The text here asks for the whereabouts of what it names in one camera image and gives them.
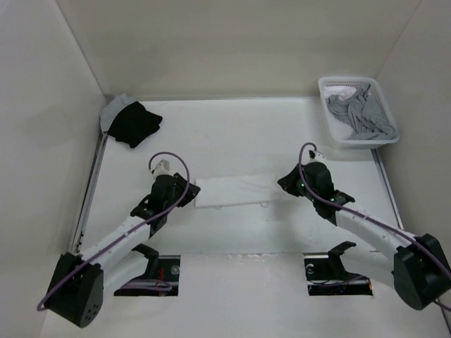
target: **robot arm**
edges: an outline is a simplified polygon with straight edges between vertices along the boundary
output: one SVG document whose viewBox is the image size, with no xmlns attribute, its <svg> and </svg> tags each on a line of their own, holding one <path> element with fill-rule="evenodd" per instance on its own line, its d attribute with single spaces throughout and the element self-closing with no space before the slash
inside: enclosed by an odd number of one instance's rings
<svg viewBox="0 0 451 338">
<path fill-rule="evenodd" d="M 97 316 L 105 297 L 142 275 L 148 265 L 153 264 L 155 258 L 158 259 L 157 251 L 142 244 L 166 224 L 167 214 L 161 217 L 157 215 L 181 198 L 187 184 L 187 193 L 177 207 L 191 202 L 200 188 L 187 182 L 178 173 L 170 175 L 169 163 L 165 160 L 157 164 L 152 173 L 155 182 L 151 194 L 143 198 L 122 225 L 79 255 L 61 255 L 49 292 L 77 267 L 82 264 L 85 267 L 45 301 L 45 308 L 79 327 L 85 327 Z M 140 226 L 154 215 L 157 218 L 148 222 L 148 226 Z"/>
<path fill-rule="evenodd" d="M 352 249 L 355 243 L 342 243 L 328 253 L 337 263 L 338 270 L 341 269 L 346 275 L 347 272 L 359 273 L 394 288 L 401 299 L 416 310 L 422 310 L 451 288 L 448 276 L 418 250 L 418 245 L 411 242 L 425 247 L 449 271 L 445 254 L 436 238 L 429 234 L 417 237 L 398 229 L 394 233 L 375 226 L 375 218 L 356 205 L 354 198 L 334 188 L 330 171 L 322 163 L 322 154 L 310 151 L 309 155 L 310 162 L 301 166 L 304 182 L 315 195 L 332 203 L 326 204 L 309 192 L 300 177 L 299 165 L 281 178 L 278 184 L 288 194 L 307 198 L 322 218 L 352 232 L 376 249 L 353 253 L 357 251 Z M 358 211 L 363 217 L 339 208 L 344 205 L 345 209 Z"/>
</svg>

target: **white table surface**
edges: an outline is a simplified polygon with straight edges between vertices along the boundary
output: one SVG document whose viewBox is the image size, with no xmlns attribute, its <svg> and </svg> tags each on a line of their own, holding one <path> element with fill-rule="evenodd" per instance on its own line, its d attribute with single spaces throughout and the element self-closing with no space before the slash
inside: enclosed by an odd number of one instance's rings
<svg viewBox="0 0 451 338">
<path fill-rule="evenodd" d="M 163 150 L 181 155 L 196 179 L 286 174 L 301 145 L 316 142 L 336 188 L 396 224 L 371 152 L 327 147 L 318 99 L 144 105 L 164 117 L 161 130 L 134 150 L 107 141 L 84 248 L 119 226 L 149 193 L 147 161 Z M 181 165 L 168 159 L 184 175 Z M 107 299 L 83 330 L 48 311 L 41 337 L 449 337 L 437 306 L 414 311 L 377 282 L 372 297 L 308 296 L 300 253 L 327 251 L 345 240 L 372 250 L 322 220 L 301 198 L 271 202 L 268 208 L 190 204 L 171 213 L 148 242 L 160 254 L 182 254 L 178 297 Z M 240 255 L 245 253 L 264 255 Z"/>
<path fill-rule="evenodd" d="M 173 151 L 196 178 L 265 173 L 288 174 L 299 149 L 315 142 L 328 159 L 335 187 L 367 211 L 395 225 L 388 195 L 371 151 L 334 151 L 327 146 L 319 100 L 236 99 L 144 102 L 163 116 L 161 129 L 136 149 L 109 138 L 87 219 L 82 247 L 118 227 L 152 186 L 147 162 L 158 151 Z M 171 169 L 185 175 L 177 160 Z M 175 209 L 148 245 L 161 254 L 255 254 L 328 251 L 353 234 L 318 217 L 310 202 L 293 197 L 268 208 L 248 206 Z"/>
</svg>

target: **plastic basket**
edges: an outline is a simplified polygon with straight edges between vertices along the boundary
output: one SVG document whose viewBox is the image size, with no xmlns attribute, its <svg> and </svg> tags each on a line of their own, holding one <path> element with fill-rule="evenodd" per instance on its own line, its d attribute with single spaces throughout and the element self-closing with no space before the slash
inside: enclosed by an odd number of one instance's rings
<svg viewBox="0 0 451 338">
<path fill-rule="evenodd" d="M 327 125 L 328 136 L 330 139 L 330 146 L 335 149 L 376 149 L 384 144 L 391 144 L 398 142 L 400 139 L 397 131 L 396 137 L 387 140 L 354 140 L 348 139 L 352 134 L 352 128 L 349 125 L 339 121 L 328 109 L 327 102 L 324 97 L 323 88 L 332 86 L 348 86 L 358 88 L 364 83 L 371 85 L 370 92 L 374 95 L 379 107 L 381 107 L 382 114 L 386 121 L 390 123 L 395 130 L 397 130 L 396 121 L 387 101 L 382 94 L 381 87 L 375 79 L 370 77 L 322 77 L 318 81 L 319 91 L 321 93 L 321 103 L 323 105 L 323 117 Z"/>
</svg>

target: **white enclosure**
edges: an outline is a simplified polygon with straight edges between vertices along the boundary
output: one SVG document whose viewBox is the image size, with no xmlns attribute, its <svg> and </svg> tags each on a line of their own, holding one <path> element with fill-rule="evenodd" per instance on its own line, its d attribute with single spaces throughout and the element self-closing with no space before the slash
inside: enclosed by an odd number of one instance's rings
<svg viewBox="0 0 451 338">
<path fill-rule="evenodd" d="M 186 157 L 196 178 L 212 178 L 285 174 L 300 144 L 313 140 L 330 156 L 339 189 L 395 225 L 377 154 L 328 149 L 315 124 L 317 99 L 299 98 L 318 96 L 320 77 L 357 75 L 379 81 L 400 129 L 400 142 L 383 147 L 381 157 L 406 230 L 435 235 L 450 257 L 450 17 L 450 0 L 0 0 L 0 338 L 152 335 L 149 327 L 162 337 L 449 337 L 435 306 L 417 313 L 377 283 L 372 299 L 307 297 L 302 253 L 355 238 L 318 220 L 300 199 L 289 207 L 176 210 L 149 244 L 184 254 L 177 299 L 110 300 L 83 331 L 52 313 L 43 328 L 35 307 L 58 255 L 73 244 L 99 111 L 122 92 L 153 102 L 294 96 L 285 108 L 298 111 L 281 113 L 266 102 L 254 115 L 230 106 L 211 114 L 207 102 L 199 132 L 188 137 L 177 121 L 189 125 L 189 102 L 146 104 L 166 116 L 165 125 L 145 149 L 107 141 L 103 164 L 134 176 L 113 188 L 101 173 L 83 245 L 140 200 L 152 183 L 146 159 L 164 146 Z M 257 115 L 263 118 L 253 125 Z M 237 127 L 240 121 L 253 127 Z M 217 123 L 232 125 L 238 137 L 221 134 Z M 297 123 L 311 128 L 298 133 Z M 174 135 L 166 134 L 169 126 Z M 281 227 L 288 213 L 290 228 Z M 199 221 L 206 216 L 212 226 Z M 209 324 L 215 321 L 217 329 Z"/>
</svg>

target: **gray clothing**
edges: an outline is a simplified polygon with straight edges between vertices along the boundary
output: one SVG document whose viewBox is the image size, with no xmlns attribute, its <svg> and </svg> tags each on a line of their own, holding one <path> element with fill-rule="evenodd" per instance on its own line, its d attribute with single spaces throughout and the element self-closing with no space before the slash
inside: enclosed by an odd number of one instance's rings
<svg viewBox="0 0 451 338">
<path fill-rule="evenodd" d="M 138 101 L 132 97 L 128 97 L 127 94 L 116 96 L 108 106 L 102 109 L 100 112 L 100 128 L 101 132 L 108 132 L 111 123 L 113 123 L 116 116 L 130 104 Z"/>
<path fill-rule="evenodd" d="M 332 95 L 328 99 L 329 111 L 354 129 L 349 139 L 393 139 L 397 136 L 396 130 L 383 117 L 374 95 L 369 94 L 369 87 L 370 84 L 364 83 L 344 101 Z"/>
</svg>

